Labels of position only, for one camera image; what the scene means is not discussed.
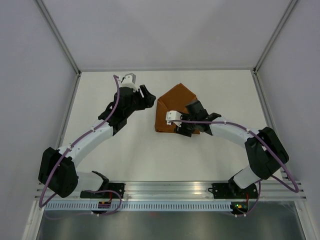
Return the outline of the orange-brown cloth napkin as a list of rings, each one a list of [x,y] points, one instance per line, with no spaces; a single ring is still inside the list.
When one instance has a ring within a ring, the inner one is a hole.
[[[155,131],[158,133],[175,133],[177,125],[167,125],[166,114],[178,111],[187,114],[186,105],[197,100],[197,96],[182,83],[177,84],[157,100],[155,114]]]

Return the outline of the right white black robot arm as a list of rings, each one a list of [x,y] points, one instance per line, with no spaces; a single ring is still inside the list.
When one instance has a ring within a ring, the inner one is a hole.
[[[272,128],[247,128],[218,113],[208,114],[199,100],[188,104],[186,109],[186,113],[176,110],[166,113],[166,123],[175,125],[177,134],[191,137],[195,131],[200,131],[245,149],[248,166],[228,180],[227,189],[232,197],[241,197],[256,182],[271,178],[289,161],[287,151]]]

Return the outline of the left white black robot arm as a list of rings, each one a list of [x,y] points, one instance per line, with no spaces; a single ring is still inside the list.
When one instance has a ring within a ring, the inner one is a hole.
[[[59,149],[47,148],[42,154],[38,180],[62,198],[73,191],[81,191],[81,197],[90,192],[98,198],[109,193],[109,179],[98,171],[76,171],[80,162],[98,145],[117,134],[135,111],[152,108],[156,97],[144,85],[137,91],[121,86],[105,111],[90,130],[73,143]]]

